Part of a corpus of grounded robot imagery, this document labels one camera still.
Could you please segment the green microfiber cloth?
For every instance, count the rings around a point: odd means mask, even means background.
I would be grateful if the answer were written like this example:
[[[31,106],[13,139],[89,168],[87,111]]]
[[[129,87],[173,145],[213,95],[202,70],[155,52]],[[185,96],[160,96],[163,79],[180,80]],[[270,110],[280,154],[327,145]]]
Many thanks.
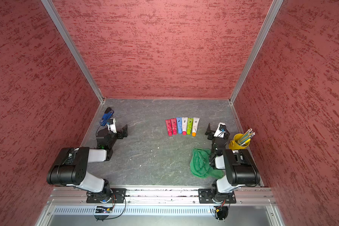
[[[225,176],[225,173],[220,169],[213,169],[210,166],[210,149],[194,148],[192,150],[192,159],[190,162],[191,173],[202,179],[212,177],[215,179],[221,179]]]

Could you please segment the pink toothpaste tube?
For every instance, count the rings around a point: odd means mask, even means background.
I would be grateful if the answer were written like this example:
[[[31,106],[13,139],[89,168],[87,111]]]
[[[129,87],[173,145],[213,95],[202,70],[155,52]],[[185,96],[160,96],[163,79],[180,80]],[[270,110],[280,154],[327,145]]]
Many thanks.
[[[176,120],[176,118],[173,118],[170,121],[171,121],[172,134],[173,135],[177,135],[177,133],[178,133],[178,130],[177,130],[177,120]]]
[[[173,135],[173,130],[172,130],[171,119],[168,119],[165,122],[166,122],[166,128],[167,128],[168,136],[172,136]]]

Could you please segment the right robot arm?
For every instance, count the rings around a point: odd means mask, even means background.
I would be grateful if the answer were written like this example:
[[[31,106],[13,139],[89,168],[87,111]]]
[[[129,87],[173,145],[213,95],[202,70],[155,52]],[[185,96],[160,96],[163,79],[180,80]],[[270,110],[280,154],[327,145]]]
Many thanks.
[[[260,173],[247,149],[255,136],[253,129],[236,134],[231,139],[226,125],[220,122],[216,130],[212,130],[209,124],[205,135],[212,141],[209,157],[211,169],[225,173],[212,184],[210,198],[213,202],[229,202],[234,199],[236,189],[260,184]]]

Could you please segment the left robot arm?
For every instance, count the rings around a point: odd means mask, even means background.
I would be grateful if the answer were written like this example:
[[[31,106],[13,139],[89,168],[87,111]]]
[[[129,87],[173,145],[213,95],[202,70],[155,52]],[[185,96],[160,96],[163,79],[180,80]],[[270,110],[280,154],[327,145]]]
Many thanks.
[[[89,163],[107,162],[113,156],[113,146],[128,136],[128,125],[121,131],[100,130],[97,148],[63,148],[57,155],[48,174],[47,183],[56,186],[72,186],[87,192],[87,202],[107,203],[114,199],[108,180],[98,178],[87,171]]]

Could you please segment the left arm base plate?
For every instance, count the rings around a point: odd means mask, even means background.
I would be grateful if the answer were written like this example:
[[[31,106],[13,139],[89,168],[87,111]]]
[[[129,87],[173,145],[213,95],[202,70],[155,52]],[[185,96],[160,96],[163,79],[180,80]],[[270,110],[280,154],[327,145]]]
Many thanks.
[[[126,188],[111,188],[109,194],[87,192],[86,203],[117,204],[124,203]]]

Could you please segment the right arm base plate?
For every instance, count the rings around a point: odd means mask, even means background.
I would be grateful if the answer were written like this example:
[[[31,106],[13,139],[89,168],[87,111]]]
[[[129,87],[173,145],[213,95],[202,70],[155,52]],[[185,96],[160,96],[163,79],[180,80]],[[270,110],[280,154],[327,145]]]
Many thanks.
[[[235,204],[236,197],[234,193],[223,194],[208,188],[198,189],[199,203]]]

